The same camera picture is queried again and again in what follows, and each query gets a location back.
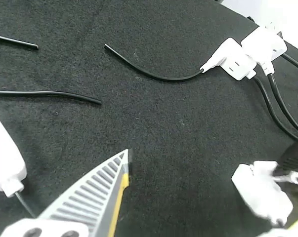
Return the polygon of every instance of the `white plug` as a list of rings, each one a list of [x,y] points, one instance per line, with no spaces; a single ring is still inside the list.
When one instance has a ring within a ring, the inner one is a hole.
[[[236,80],[241,80],[244,77],[251,79],[256,75],[253,70],[256,62],[243,51],[233,38],[228,38],[223,42],[200,70],[204,70],[203,73],[205,73],[215,66],[221,66]]]
[[[245,53],[262,67],[265,75],[275,73],[272,61],[287,51],[276,32],[258,27],[241,41]]]
[[[0,191],[7,197],[22,191],[21,180],[26,178],[25,162],[14,141],[0,122]]]
[[[292,202],[273,179],[276,166],[276,161],[240,164],[231,178],[252,213],[273,226],[286,224],[293,210]]]

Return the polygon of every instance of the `white extension cord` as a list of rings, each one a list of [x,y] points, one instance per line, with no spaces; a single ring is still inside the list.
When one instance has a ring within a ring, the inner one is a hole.
[[[241,45],[228,38],[200,70],[203,69],[205,73],[215,66],[220,66],[236,80],[244,77],[251,79],[256,75],[254,68],[258,63],[265,75],[273,74],[275,71],[272,61],[286,50],[284,40],[276,32],[258,27],[241,41]]]
[[[21,180],[26,178],[25,162],[14,141],[0,122],[0,191],[7,197],[24,189]]]

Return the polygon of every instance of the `black cable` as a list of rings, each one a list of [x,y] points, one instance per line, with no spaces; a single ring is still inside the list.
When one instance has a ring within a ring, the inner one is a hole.
[[[40,97],[40,96],[62,96],[62,97],[68,97],[73,98],[77,100],[87,101],[90,103],[101,105],[101,101],[84,96],[84,95],[78,95],[74,93],[69,92],[63,92],[63,91],[8,91],[8,90],[0,90],[0,96],[14,96],[14,97]]]
[[[18,198],[18,200],[20,201],[20,203],[24,206],[24,208],[29,212],[31,217],[36,218],[36,215],[34,214],[32,209],[28,206],[28,204],[25,202],[25,200],[22,198],[22,196],[18,192],[16,192],[15,195]]]
[[[275,99],[276,99],[279,107],[281,108],[282,112],[284,113],[284,115],[286,116],[288,121],[294,126],[294,128],[296,128],[298,130],[298,123],[295,121],[295,119],[293,118],[291,113],[288,111],[288,109],[282,99],[282,96],[279,92],[274,75],[269,74],[269,75],[267,75],[267,77],[268,77],[269,83],[271,84],[273,94],[275,96]]]
[[[39,46],[34,44],[34,43],[23,42],[23,41],[20,41],[20,40],[6,38],[6,37],[3,37],[3,36],[0,36],[0,40],[8,41],[8,42],[11,42],[11,43],[21,44],[21,45],[28,46],[28,47],[31,47],[31,48],[34,48],[34,49],[39,49]]]
[[[298,68],[298,61],[296,61],[294,58],[285,53],[283,53],[281,56]]]
[[[298,137],[295,136],[294,134],[292,134],[283,124],[282,122],[278,119],[277,115],[275,114],[275,111],[273,109],[273,106],[271,104],[271,100],[269,99],[269,96],[266,92],[266,89],[263,85],[263,83],[260,81],[260,79],[258,77],[254,77],[253,80],[255,81],[255,83],[258,85],[262,95],[263,95],[263,98],[265,100],[265,103],[266,103],[266,106],[267,106],[267,109],[272,117],[272,119],[274,120],[274,122],[276,123],[276,125],[281,129],[283,130],[287,135],[289,135],[291,138],[293,138],[294,140],[298,140]]]
[[[138,65],[134,64],[133,62],[129,61],[128,59],[126,59],[124,56],[122,56],[120,53],[118,53],[116,50],[114,50],[112,47],[110,47],[109,45],[105,44],[105,49],[110,50],[112,53],[114,53],[117,57],[119,57],[120,59],[122,59],[125,63],[129,64],[130,66],[132,66],[133,68],[135,68],[136,70],[138,70],[139,72],[141,72],[142,74],[145,74],[155,80],[162,80],[162,81],[186,81],[189,79],[194,78],[195,76],[199,75],[200,73],[202,73],[204,70],[199,70],[198,72],[190,75],[190,76],[186,76],[186,77],[181,77],[181,78],[168,78],[168,77],[164,77],[164,76],[159,76],[156,74],[153,74],[141,67],[139,67]]]

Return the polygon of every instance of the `white power adapter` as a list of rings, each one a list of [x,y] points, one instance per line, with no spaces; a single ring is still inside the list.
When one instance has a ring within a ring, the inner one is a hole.
[[[11,197],[22,191],[21,180],[26,178],[25,162],[14,141],[0,122],[0,191]]]
[[[204,70],[203,73],[205,73],[215,66],[221,66],[236,80],[242,80],[244,77],[251,79],[256,75],[253,70],[256,62],[233,38],[228,38],[223,42],[200,70]]]
[[[272,176],[276,166],[276,161],[260,160],[253,165],[240,164],[231,178],[252,213],[274,226],[286,224],[293,210],[292,202]]]
[[[260,64],[266,76],[275,73],[272,61],[287,51],[284,40],[262,26],[245,37],[241,45],[244,52]]]

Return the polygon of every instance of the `black carpet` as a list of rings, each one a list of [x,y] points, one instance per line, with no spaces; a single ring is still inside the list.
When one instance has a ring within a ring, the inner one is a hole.
[[[103,101],[0,98],[0,119],[27,165],[29,205],[39,214],[89,170],[133,148],[116,236],[255,237],[268,230],[231,182],[239,163],[277,159],[292,143],[256,84],[221,68],[186,83],[158,82],[104,49],[107,43],[157,74],[185,76],[228,37],[240,42],[255,28],[213,0],[0,0],[0,35],[40,47],[0,42],[0,89]],[[298,71],[282,58],[274,67],[298,121]],[[24,217],[18,200],[0,193],[0,233]]]

